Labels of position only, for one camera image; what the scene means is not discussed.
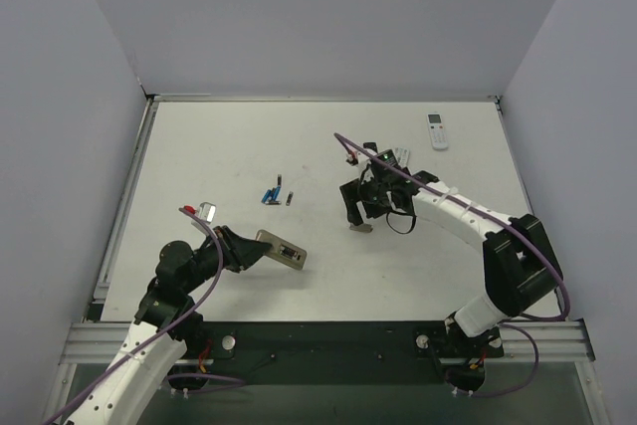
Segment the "beige battery cover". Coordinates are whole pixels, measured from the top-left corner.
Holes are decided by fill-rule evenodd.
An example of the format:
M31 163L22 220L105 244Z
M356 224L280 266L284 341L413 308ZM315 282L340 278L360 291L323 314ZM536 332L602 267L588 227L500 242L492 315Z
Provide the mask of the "beige battery cover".
M363 224L360 224L360 225L350 224L349 225L349 229L351 231L354 231L354 232L360 232L360 233L368 234L368 233L373 231L373 226L370 225L370 224L366 224L366 223L363 223Z

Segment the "beige white remote control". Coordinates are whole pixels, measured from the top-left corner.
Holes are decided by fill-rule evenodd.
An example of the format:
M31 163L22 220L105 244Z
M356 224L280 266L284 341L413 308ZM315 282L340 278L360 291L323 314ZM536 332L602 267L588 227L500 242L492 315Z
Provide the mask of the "beige white remote control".
M296 271L304 268L308 253L305 249L266 230L259 230L256 240L271 245L265 256Z

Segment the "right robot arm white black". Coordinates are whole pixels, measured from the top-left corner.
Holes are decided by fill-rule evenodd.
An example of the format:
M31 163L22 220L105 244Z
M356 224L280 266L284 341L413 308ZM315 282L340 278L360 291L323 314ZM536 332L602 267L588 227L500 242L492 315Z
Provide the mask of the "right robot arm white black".
M563 273L541 222L514 217L470 201L436 175L401 167L391 150L349 153L357 170L340 186L353 230L392 215L429 221L473 247L483 258L484 290L444 320L447 344L457 352L496 336L500 322L523 318L528 309L560 289Z

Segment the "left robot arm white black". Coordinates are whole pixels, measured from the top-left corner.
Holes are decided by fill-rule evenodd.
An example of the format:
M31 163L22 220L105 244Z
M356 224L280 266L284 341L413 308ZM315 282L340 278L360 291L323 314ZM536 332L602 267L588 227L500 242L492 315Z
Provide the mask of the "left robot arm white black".
M174 363L203 347L197 309L224 270L241 273L269 253L269 242L246 239L228 227L205 227L198 249L174 240L161 249L155 276L105 372L44 422L135 424Z

